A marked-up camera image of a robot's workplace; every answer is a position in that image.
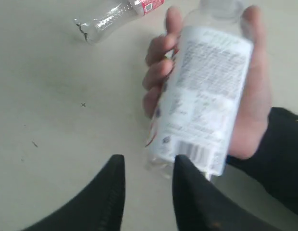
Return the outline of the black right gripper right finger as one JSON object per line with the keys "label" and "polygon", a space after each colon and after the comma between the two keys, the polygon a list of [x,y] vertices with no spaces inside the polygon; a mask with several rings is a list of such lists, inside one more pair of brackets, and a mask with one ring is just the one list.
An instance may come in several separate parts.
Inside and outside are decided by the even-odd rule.
{"label": "black right gripper right finger", "polygon": [[173,205],[180,231],[276,231],[222,194],[185,155],[173,170]]}

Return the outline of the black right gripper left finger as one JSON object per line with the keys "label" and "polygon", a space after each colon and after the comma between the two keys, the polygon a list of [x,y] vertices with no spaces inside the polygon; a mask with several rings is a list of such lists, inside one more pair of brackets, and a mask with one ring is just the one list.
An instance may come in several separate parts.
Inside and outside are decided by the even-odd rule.
{"label": "black right gripper left finger", "polygon": [[115,154],[73,199],[28,231],[119,231],[125,204],[125,160]]}

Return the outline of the black-sleeved forearm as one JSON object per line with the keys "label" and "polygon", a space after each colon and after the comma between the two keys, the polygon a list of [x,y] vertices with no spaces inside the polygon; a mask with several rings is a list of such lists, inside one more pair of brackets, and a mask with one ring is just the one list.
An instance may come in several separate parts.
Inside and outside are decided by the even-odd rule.
{"label": "black-sleeved forearm", "polygon": [[257,152],[247,160],[228,157],[227,162],[298,215],[298,115],[273,107]]}

